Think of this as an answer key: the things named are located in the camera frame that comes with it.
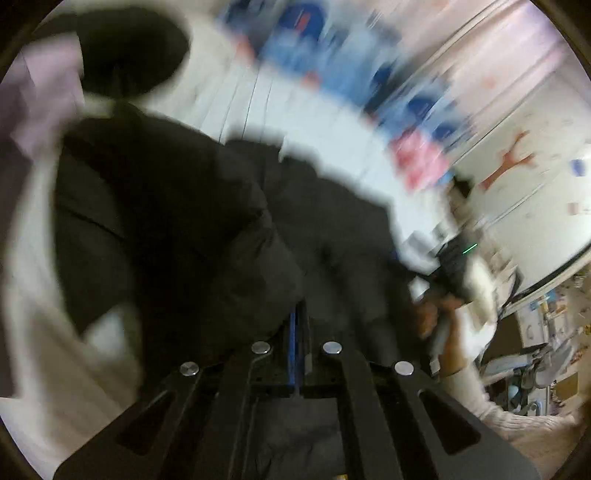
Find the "sticker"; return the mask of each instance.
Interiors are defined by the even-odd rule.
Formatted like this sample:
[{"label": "sticker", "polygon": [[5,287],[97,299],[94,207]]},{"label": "sticker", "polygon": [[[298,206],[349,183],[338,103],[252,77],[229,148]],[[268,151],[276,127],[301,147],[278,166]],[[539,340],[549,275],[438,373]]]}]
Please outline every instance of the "sticker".
[{"label": "sticker", "polygon": [[579,158],[570,161],[570,167],[573,169],[574,176],[585,176],[585,162]]},{"label": "sticker", "polygon": [[569,215],[578,215],[579,213],[579,204],[576,202],[570,202],[566,204],[569,209]]}]

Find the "black device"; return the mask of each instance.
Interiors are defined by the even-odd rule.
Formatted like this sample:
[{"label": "black device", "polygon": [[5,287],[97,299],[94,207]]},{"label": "black device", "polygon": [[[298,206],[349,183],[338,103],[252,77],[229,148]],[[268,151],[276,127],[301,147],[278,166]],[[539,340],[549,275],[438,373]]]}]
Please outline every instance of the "black device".
[{"label": "black device", "polygon": [[367,362],[300,305],[269,342],[173,372],[59,467],[55,480],[242,479],[258,402],[335,398],[351,480],[534,480],[534,465],[417,364]]}]

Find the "pink fabric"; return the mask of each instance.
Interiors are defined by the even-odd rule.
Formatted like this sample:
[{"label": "pink fabric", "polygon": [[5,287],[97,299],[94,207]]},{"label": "pink fabric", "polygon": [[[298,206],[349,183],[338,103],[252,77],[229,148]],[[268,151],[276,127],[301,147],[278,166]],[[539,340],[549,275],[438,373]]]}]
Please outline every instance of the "pink fabric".
[{"label": "pink fabric", "polygon": [[76,35],[59,35],[22,49],[0,84],[0,138],[28,157],[60,136],[83,103],[82,51]]},{"label": "pink fabric", "polygon": [[390,149],[410,190],[435,185],[449,169],[441,146],[417,129],[406,130],[390,143]]}]

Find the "white cloth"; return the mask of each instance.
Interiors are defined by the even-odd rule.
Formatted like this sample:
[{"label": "white cloth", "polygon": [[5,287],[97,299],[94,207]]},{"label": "white cloth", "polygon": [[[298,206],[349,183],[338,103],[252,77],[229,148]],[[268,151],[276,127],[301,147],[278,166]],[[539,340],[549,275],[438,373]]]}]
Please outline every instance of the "white cloth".
[{"label": "white cloth", "polygon": [[443,389],[485,425],[532,460],[542,475],[551,478],[573,451],[584,431],[582,421],[566,417],[527,417],[503,411],[488,400],[473,364],[441,379]]}]

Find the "orange figure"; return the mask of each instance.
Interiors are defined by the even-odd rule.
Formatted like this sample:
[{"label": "orange figure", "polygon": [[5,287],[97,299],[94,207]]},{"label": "orange figure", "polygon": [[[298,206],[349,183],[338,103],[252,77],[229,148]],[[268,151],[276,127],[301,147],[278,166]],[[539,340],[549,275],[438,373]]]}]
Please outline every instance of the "orange figure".
[{"label": "orange figure", "polygon": [[530,132],[529,131],[520,132],[515,137],[515,142],[513,143],[513,145],[511,146],[509,151],[503,155],[503,163],[501,164],[501,166],[499,168],[497,168],[489,177],[487,177],[486,179],[484,179],[480,183],[480,187],[482,188],[482,190],[487,191],[489,188],[491,188],[492,184],[494,182],[496,182],[497,179],[499,179],[499,177],[501,175],[503,175],[506,171],[509,171],[510,169],[512,169],[513,167],[515,167],[517,165],[520,165],[523,163],[524,165],[527,165],[530,168],[535,168],[535,163],[532,162],[532,160],[535,157],[535,155],[533,153],[530,153],[527,157],[522,158],[521,160],[515,160],[515,156],[514,156],[515,147],[519,143],[519,140],[524,138],[528,133],[530,133]]}]

